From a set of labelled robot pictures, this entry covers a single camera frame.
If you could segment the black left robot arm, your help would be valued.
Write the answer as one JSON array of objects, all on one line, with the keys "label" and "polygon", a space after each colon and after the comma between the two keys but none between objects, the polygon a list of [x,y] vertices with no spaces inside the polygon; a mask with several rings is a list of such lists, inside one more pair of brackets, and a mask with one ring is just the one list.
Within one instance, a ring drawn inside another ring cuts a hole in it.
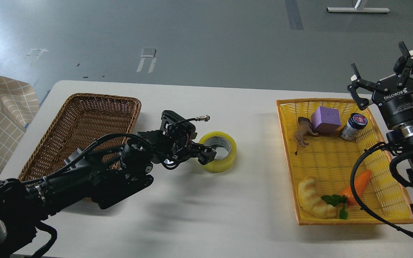
[{"label": "black left robot arm", "polygon": [[51,238],[33,258],[42,257],[55,243],[57,231],[44,223],[78,201],[90,198],[104,210],[149,187],[155,164],[167,170],[197,158],[211,163],[214,147],[195,143],[194,121],[208,122],[210,116],[184,119],[164,110],[158,130],[137,134],[113,133],[78,148],[54,173],[34,180],[0,180],[0,258],[28,245],[41,230]]}]

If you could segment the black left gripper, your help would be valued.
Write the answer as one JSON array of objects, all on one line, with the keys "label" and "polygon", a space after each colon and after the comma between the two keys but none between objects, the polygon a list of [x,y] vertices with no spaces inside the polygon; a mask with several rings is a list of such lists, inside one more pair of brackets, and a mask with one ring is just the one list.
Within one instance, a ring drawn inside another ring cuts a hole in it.
[{"label": "black left gripper", "polygon": [[194,125],[167,125],[157,131],[153,163],[161,164],[166,169],[176,169],[191,158],[197,158],[203,166],[211,163],[216,157],[216,149],[193,142],[195,137]]}]

